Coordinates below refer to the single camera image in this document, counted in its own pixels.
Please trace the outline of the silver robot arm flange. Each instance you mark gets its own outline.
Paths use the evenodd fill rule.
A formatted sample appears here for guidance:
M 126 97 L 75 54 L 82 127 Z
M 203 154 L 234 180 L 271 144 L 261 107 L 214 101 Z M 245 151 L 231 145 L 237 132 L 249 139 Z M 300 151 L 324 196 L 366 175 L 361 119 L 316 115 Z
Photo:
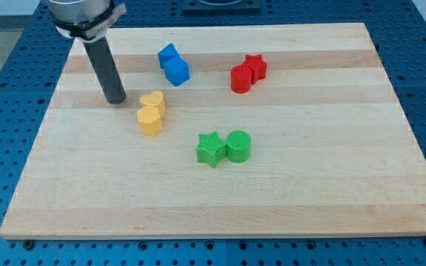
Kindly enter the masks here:
M 56 30 L 65 38 L 92 43 L 127 12 L 125 4 L 113 0 L 47 0 Z

